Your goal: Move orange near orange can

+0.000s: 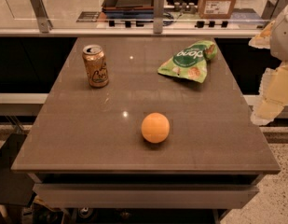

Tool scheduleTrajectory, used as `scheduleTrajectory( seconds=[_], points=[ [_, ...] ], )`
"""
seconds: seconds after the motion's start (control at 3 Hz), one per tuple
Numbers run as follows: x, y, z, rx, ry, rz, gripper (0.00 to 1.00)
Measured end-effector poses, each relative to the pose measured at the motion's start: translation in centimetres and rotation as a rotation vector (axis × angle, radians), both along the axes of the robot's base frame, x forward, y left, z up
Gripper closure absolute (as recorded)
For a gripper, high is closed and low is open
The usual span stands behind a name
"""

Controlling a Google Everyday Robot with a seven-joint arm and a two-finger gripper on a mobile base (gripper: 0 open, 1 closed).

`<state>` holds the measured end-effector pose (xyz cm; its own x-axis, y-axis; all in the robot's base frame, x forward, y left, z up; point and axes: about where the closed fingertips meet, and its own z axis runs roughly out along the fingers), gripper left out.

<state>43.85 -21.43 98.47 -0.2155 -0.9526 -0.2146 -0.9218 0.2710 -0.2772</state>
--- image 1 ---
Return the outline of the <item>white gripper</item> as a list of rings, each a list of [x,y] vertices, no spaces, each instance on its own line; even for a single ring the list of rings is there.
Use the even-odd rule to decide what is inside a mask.
[[[288,5],[258,35],[249,41],[256,49],[270,49],[282,61],[276,69],[267,68],[255,99],[251,122],[267,125],[288,105]]]

